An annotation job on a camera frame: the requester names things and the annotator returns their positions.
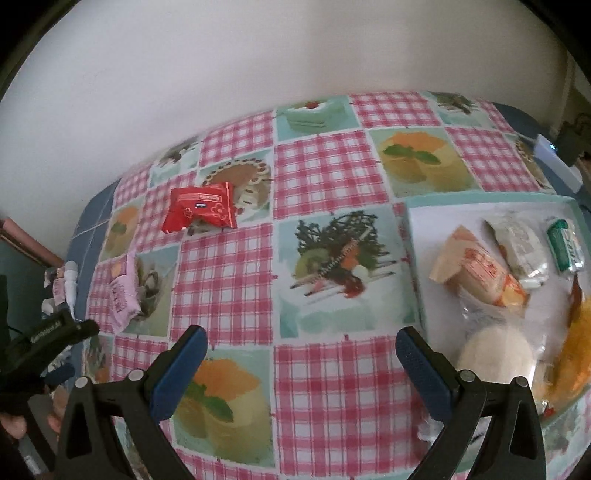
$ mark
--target snack packet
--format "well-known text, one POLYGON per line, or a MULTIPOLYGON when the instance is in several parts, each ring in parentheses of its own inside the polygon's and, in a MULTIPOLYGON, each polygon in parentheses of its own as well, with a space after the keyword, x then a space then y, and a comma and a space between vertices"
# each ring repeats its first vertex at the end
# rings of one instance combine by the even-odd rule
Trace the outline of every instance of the snack packet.
POLYGON ((437 283, 464 287, 478 300, 523 313, 529 300, 519 282, 460 225, 449 236, 435 260, 429 278, 437 283))
POLYGON ((540 359, 553 330, 538 318, 528 320, 511 309, 484 303, 463 288, 458 297, 467 342, 456 368, 468 368, 489 382, 510 383, 518 375, 527 378, 538 412, 543 412, 547 393, 539 388, 544 379, 539 375, 544 371, 540 359))
POLYGON ((188 228, 194 219, 201 219, 221 228, 236 228, 233 191, 234 185, 228 181, 206 187, 172 189, 170 208, 162 231, 180 232, 188 228))
POLYGON ((53 300, 56 306, 66 301, 66 280, 64 278, 64 267, 60 267, 56 271, 56 279, 53 281, 51 290, 53 293, 53 300))
POLYGON ((575 278, 569 332, 554 363, 548 400, 556 410, 579 395, 591 379, 591 299, 584 299, 575 278))
POLYGON ((132 318, 142 309, 138 301, 138 273, 135 269, 135 253, 129 252, 117 259, 109 272, 109 310, 113 333, 121 333, 132 318))
POLYGON ((556 268, 561 275, 572 275, 583 269, 583 250, 572 220, 556 217, 548 219, 546 234, 556 268))
POLYGON ((495 231, 499 250, 521 286, 526 290, 542 286, 549 278, 548 259, 542 242, 529 225, 513 213, 485 220, 495 231))

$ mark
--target pink snack packet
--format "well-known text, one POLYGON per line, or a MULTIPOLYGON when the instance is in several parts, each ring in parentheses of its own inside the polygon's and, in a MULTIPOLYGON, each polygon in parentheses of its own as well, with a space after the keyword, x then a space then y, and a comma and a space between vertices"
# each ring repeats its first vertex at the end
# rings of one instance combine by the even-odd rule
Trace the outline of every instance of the pink snack packet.
POLYGON ((60 303, 64 303, 66 301, 66 281, 64 279, 64 267, 57 269, 56 277, 53 280, 51 289, 53 291, 53 301, 55 302, 56 307, 60 303))
POLYGON ((138 273, 135 252, 129 252, 111 265, 109 272, 109 309, 113 333, 121 333, 142 309, 138 301, 138 273))

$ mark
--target yellow packaging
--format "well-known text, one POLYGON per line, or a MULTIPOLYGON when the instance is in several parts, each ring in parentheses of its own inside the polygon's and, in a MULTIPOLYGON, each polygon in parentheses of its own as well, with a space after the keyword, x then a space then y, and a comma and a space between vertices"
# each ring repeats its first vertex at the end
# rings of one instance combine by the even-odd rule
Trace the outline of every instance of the yellow packaging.
POLYGON ((555 409, 581 393, 591 378, 591 299, 582 299, 579 283, 573 286, 569 332, 554 364, 548 400, 555 409))

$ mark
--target pink checkered pattern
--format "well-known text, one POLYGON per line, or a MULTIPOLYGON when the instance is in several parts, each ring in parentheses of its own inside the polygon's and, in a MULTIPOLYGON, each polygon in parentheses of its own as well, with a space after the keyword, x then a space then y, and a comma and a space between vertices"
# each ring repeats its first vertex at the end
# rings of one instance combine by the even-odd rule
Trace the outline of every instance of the pink checkered pattern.
POLYGON ((162 224, 170 207, 170 191, 174 188, 190 187, 195 184, 197 172, 191 171, 149 190, 144 209, 134 237, 138 252, 175 244, 183 239, 183 232, 164 233, 162 224))
POLYGON ((135 368, 146 370, 159 353, 168 350, 168 342, 116 336, 113 342, 111 378, 124 379, 135 368))
POLYGON ((198 480, 279 480, 279 477, 271 472, 228 465, 222 460, 205 458, 181 448, 177 449, 177 453, 198 480))
POLYGON ((273 146, 273 111, 217 128, 203 139, 200 166, 273 146))
POLYGON ((501 115, 501 112, 497 110, 496 106, 492 102, 488 102, 486 100, 477 100, 476 101, 480 108, 482 108, 488 116, 490 117, 492 123, 501 131, 508 134, 514 134, 515 130, 511 128, 505 117, 501 115))
POLYGON ((113 210, 146 193, 150 167, 151 164, 142 164, 141 168, 133 168, 123 176, 113 195, 113 210))
POLYGON ((411 385, 394 342, 275 347, 281 473, 352 476, 416 466, 411 385))
POLYGON ((183 242, 172 341, 197 324, 213 344, 271 343, 271 234, 263 223, 183 242))
POLYGON ((316 135, 276 150, 275 218, 388 201, 363 131, 316 135))
POLYGON ((171 419, 163 420, 160 422, 160 430, 162 430, 162 433, 164 433, 164 436, 167 438, 167 440, 170 443, 173 442, 173 432, 172 432, 171 423, 172 423, 171 419))
POLYGON ((94 320, 103 333, 113 333, 109 311, 109 271, 113 260, 96 264, 86 301, 86 317, 94 320))
POLYGON ((350 95, 361 125, 376 127, 438 127, 441 121, 418 92, 350 95))
POLYGON ((560 474, 560 476, 558 478, 556 478, 556 480, 568 480, 569 476, 571 473, 573 473, 574 468, 577 466, 577 463, 579 463, 579 460, 581 460, 580 457, 578 457, 575 461, 573 461, 565 470, 564 472, 562 472, 560 474))
POLYGON ((446 127, 480 185, 490 192, 539 192, 525 164, 500 132, 446 127))

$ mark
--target screw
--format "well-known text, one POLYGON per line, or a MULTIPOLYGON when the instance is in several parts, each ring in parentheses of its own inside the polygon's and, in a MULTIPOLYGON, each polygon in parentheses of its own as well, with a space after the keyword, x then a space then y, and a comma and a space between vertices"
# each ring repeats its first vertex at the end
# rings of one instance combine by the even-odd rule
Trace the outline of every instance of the screw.
POLYGON ((464 381, 464 382, 474 382, 474 380, 476 379, 476 374, 472 371, 472 370, 462 370, 460 372, 460 378, 464 381))
POLYGON ((85 387, 87 383, 88 383, 88 378, 86 378, 86 377, 78 377, 78 378, 76 378, 76 381, 74 382, 74 385, 77 388, 82 388, 82 387, 85 387))
POLYGON ((129 372, 129 374, 127 375, 127 378, 129 378, 132 382, 137 382, 138 380, 141 380, 144 376, 144 371, 140 370, 139 368, 136 368, 135 370, 132 370, 131 372, 129 372))
POLYGON ((529 383, 527 382, 527 378, 525 377, 515 377, 515 382, 520 387, 527 387, 529 385, 529 383))

